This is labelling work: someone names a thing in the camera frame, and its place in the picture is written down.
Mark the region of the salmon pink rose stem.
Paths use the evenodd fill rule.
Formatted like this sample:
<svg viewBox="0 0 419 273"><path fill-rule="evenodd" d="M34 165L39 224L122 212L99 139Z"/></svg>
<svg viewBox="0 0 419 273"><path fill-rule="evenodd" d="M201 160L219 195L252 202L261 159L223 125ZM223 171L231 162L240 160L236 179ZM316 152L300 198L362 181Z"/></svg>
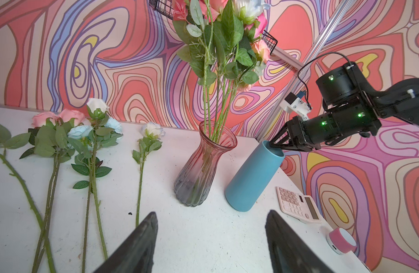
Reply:
<svg viewBox="0 0 419 273"><path fill-rule="evenodd" d="M209 0L208 3L209 3L210 11L211 11L212 22L214 22L217 19L217 17L219 16L219 14L226 7L226 4L228 3L228 0ZM207 19L208 18L207 5L206 5L205 1L204 0L199 0L199 4L200 4L200 8L201 8L202 14L204 16L204 19Z"/></svg>

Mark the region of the teal ceramic vase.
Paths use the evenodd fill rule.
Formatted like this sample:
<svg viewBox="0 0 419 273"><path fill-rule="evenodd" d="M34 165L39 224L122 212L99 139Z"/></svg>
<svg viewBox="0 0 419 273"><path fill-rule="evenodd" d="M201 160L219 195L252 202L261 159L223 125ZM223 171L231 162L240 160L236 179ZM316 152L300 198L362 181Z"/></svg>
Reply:
<svg viewBox="0 0 419 273"><path fill-rule="evenodd" d="M234 175L225 189L230 206L239 211L251 210L285 158L284 152L261 142Z"/></svg>

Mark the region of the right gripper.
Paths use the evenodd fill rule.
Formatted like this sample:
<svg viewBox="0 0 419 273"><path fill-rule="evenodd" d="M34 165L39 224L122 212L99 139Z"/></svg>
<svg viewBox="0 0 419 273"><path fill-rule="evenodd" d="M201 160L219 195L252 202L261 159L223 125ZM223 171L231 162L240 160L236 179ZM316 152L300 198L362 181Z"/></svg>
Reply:
<svg viewBox="0 0 419 273"><path fill-rule="evenodd" d="M321 149L322 143L335 146L355 134L376 136L381 126L374 111L365 105L345 105L307 121L296 117L287 121L269 145L275 149L310 152Z"/></svg>

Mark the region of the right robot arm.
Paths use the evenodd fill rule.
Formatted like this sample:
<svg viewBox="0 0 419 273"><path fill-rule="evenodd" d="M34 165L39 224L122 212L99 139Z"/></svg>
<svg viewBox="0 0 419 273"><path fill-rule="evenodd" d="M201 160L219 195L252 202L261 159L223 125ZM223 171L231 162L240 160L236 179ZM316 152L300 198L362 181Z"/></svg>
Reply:
<svg viewBox="0 0 419 273"><path fill-rule="evenodd" d="M335 146L355 134L376 136L381 119L396 117L419 127L419 78L376 91L356 63L346 63L316 80L328 107L324 114L286 122L270 140L272 148L310 152L322 144Z"/></svg>

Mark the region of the light pink carnation stem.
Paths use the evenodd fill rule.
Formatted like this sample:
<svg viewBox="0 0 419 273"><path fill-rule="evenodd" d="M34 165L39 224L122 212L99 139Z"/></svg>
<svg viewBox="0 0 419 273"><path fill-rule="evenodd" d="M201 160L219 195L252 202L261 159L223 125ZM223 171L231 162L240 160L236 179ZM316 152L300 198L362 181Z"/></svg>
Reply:
<svg viewBox="0 0 419 273"><path fill-rule="evenodd" d="M228 80L229 102L225 119L237 137L251 137L256 131L255 115L271 95L260 85L270 58L270 49L263 40L250 43L247 38L236 44L228 55L225 76Z"/></svg>

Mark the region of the pale pink rose stem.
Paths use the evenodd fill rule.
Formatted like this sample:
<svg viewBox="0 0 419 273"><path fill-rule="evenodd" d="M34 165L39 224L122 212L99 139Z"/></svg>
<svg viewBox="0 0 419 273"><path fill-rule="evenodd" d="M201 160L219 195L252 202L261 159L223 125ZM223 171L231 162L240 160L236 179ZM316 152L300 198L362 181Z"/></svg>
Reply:
<svg viewBox="0 0 419 273"><path fill-rule="evenodd" d="M48 193L46 197L45 215L43 219L43 224L40 227L40 236L37 242L37 248L34 255L32 268L33 273L37 273L39 271L44 255L46 255L48 258L50 272L56 272L51 251L51 243L49 240L49 233L60 160L58 144L55 139L57 125L58 116L53 112L43 112L34 116L32 118L32 128L28 130L28 132L31 133L30 143L33 145L33 147L30 149L29 152L27 151L22 155L23 158L35 154L40 157L53 159L53 171L49 180Z"/></svg>
<svg viewBox="0 0 419 273"><path fill-rule="evenodd" d="M67 134L75 126L80 125L84 121L84 119L85 119L85 116L83 113L77 110L65 109L61 113L58 114L57 119L55 120L54 177L52 179L53 183L51 186L51 196L49 200L50 212L52 212L52 208L53 208L60 165L61 163L68 161L74 153L73 148L71 147L70 144L68 144Z"/></svg>

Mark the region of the dark pink rose stem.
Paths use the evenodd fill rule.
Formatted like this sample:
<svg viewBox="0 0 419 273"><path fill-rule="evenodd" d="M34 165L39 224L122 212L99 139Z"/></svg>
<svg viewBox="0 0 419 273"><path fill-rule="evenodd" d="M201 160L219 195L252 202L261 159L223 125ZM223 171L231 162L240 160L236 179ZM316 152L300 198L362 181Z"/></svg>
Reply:
<svg viewBox="0 0 419 273"><path fill-rule="evenodd" d="M263 34L267 26L267 18L265 13L260 14L257 19L250 25L245 27L249 39L258 39Z"/></svg>

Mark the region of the large pink carnation stem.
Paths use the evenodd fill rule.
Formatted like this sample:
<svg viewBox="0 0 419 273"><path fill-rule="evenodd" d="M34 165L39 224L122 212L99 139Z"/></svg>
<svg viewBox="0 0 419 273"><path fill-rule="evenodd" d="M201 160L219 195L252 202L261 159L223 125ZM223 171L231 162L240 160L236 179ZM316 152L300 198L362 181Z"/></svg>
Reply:
<svg viewBox="0 0 419 273"><path fill-rule="evenodd" d="M172 9L175 31L186 44L178 56L190 65L199 78L198 84L203 92L204 133L215 141L209 89L217 78L213 71L215 42L212 23L218 13L213 12L209 1L173 1Z"/></svg>

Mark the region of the pink glass vase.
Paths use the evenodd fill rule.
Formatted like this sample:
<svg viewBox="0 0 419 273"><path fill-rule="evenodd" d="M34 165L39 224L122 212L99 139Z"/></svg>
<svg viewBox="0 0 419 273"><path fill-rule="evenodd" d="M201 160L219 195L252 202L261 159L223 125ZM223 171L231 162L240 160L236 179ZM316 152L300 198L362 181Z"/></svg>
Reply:
<svg viewBox="0 0 419 273"><path fill-rule="evenodd" d="M215 128L210 122L208 129L204 122L199 125L200 144L186 162L174 182L176 198L187 207L197 207L208 197L218 162L221 156L237 146L237 138L224 127L218 131L218 142L210 139L209 133Z"/></svg>

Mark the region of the cream white rose stem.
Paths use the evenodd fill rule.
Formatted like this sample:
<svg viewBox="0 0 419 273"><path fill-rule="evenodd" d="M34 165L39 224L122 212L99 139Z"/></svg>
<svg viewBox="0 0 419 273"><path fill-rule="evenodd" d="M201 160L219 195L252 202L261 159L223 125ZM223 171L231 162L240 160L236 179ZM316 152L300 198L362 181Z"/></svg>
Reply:
<svg viewBox="0 0 419 273"><path fill-rule="evenodd" d="M21 185L25 197L28 201L29 208L34 213L34 217L37 221L38 227L40 229L40 236L39 236L39 245L37 246L38 254L35 255L33 259L33 267L32 272L37 273L39 272L40 265L43 260L43 256L47 257L49 271L51 273L55 273L56 267L54 263L54 258L51 253L51 244L49 240L49 236L45 234L45 220L43 219L42 215L40 214L39 209L37 208L35 201L31 192L28 189L28 185L26 180L22 178L21 174L16 170L13 164L9 161L7 152L9 150L16 150L19 148L24 147L28 144L30 140L31 133L22 133L18 135L12 135L12 133L7 129L5 126L0 124L0 160L2 161L3 165L5 165L9 169L10 176L13 176L17 179L19 184Z"/></svg>

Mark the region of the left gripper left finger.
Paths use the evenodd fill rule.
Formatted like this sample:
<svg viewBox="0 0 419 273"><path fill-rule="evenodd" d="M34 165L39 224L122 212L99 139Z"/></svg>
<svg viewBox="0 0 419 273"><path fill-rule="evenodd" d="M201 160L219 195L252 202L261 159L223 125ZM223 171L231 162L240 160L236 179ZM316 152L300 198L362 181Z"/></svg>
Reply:
<svg viewBox="0 0 419 273"><path fill-rule="evenodd" d="M157 234L157 215L155 212L151 212L96 272L152 272Z"/></svg>

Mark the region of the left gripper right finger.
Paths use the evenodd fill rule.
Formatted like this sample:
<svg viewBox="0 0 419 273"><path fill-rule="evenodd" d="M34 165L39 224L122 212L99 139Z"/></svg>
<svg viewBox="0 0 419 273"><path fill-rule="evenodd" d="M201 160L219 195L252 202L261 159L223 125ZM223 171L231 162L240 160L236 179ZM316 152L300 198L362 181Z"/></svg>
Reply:
<svg viewBox="0 0 419 273"><path fill-rule="evenodd" d="M332 272L275 210L268 213L265 230L273 272Z"/></svg>

